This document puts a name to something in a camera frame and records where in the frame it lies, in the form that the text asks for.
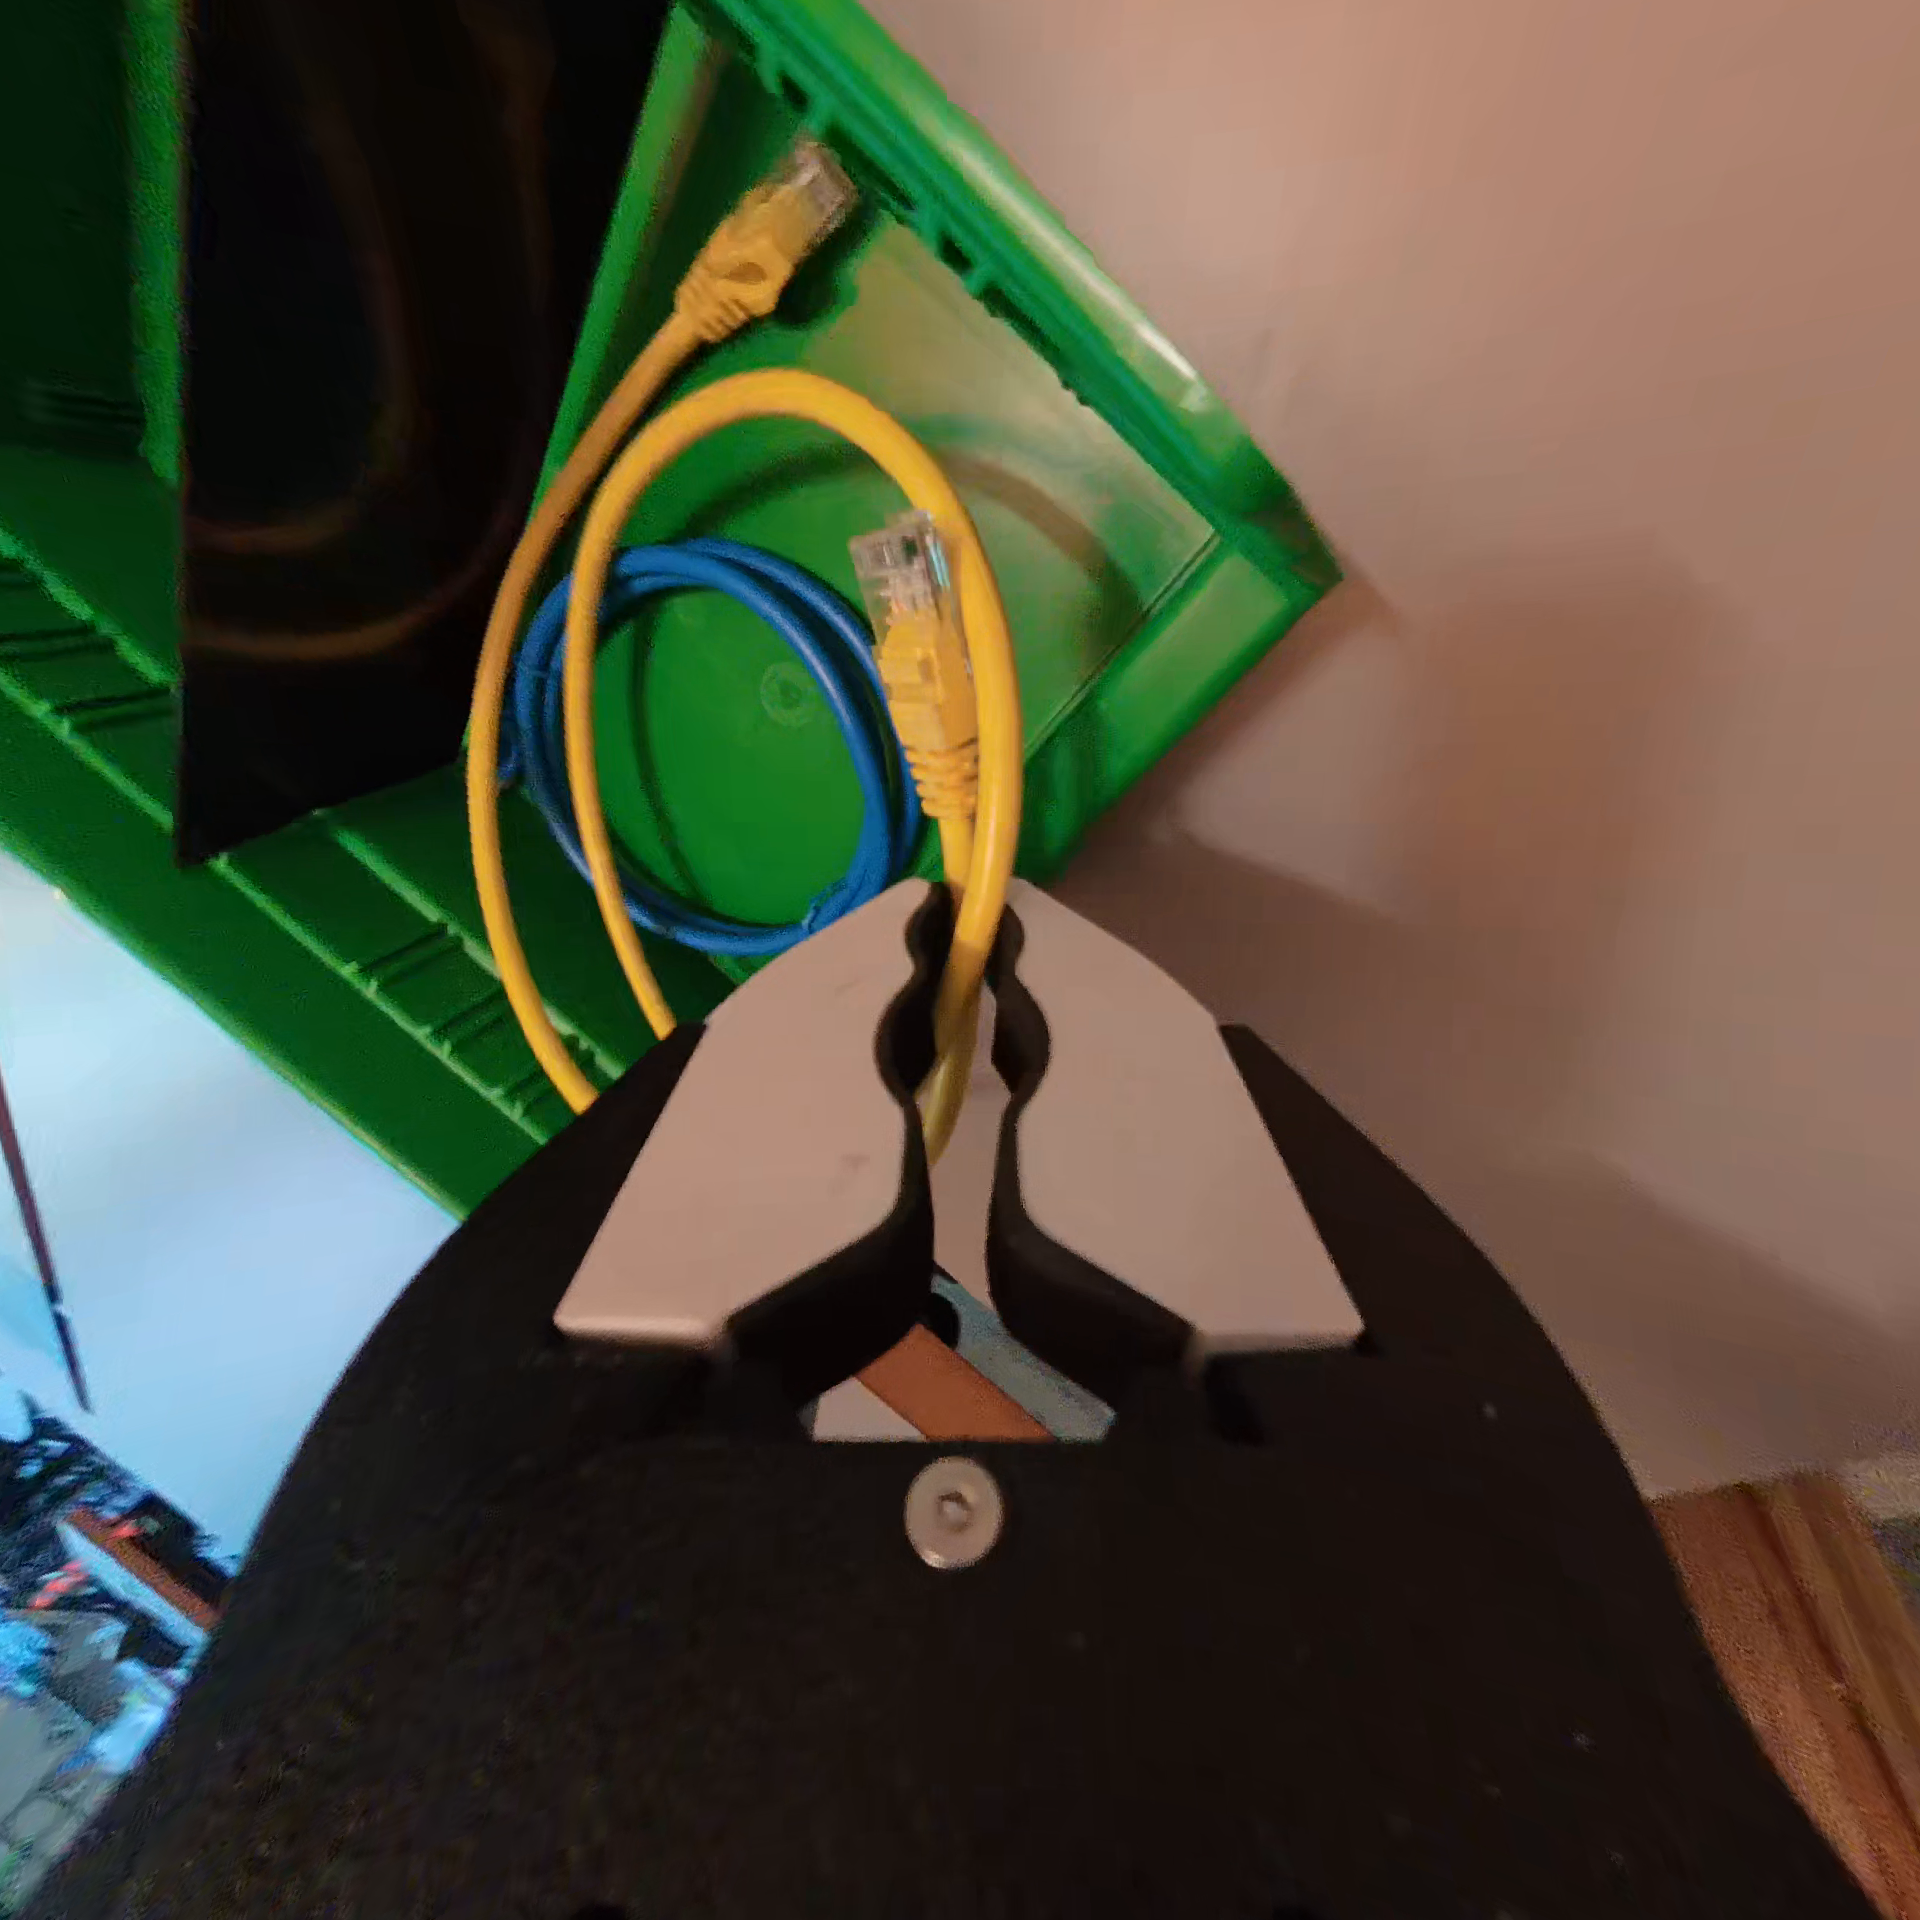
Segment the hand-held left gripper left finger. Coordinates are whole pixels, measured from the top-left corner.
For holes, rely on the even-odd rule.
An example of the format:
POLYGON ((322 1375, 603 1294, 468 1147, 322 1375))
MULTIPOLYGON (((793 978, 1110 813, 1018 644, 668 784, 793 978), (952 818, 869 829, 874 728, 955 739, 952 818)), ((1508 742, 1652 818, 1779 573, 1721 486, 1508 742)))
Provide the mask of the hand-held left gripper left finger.
POLYGON ((918 1092, 949 890, 907 877, 703 1023, 557 1306, 580 1339, 882 1352, 929 1280, 918 1092))

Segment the green plastic bin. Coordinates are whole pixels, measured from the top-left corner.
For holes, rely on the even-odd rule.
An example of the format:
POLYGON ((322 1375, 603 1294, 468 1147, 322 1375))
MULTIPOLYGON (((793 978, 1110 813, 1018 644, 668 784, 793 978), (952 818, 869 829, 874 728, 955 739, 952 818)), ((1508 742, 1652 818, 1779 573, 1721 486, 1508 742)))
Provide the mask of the green plastic bin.
MULTIPOLYGON (((189 7, 5 4, 5 849, 468 1212, 569 1111, 488 955, 462 748, 203 865, 176 851, 189 7)), ((1021 875, 1046 879, 1337 565, 1230 410, 860 4, 668 4, 537 490, 805 136, 850 174, 850 217, 673 393, 818 374, 939 460, 1010 615, 1021 875)))

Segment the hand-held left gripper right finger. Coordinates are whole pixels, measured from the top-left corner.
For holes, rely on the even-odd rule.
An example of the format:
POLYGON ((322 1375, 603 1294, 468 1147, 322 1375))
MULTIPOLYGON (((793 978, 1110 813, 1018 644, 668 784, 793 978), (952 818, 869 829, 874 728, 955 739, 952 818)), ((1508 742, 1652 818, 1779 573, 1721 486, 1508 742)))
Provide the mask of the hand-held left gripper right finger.
POLYGON ((995 1304, 1045 1358, 1345 1350, 1362 1313, 1224 1027, 1165 968, 1016 879, 995 954, 1007 1088, 995 1304))

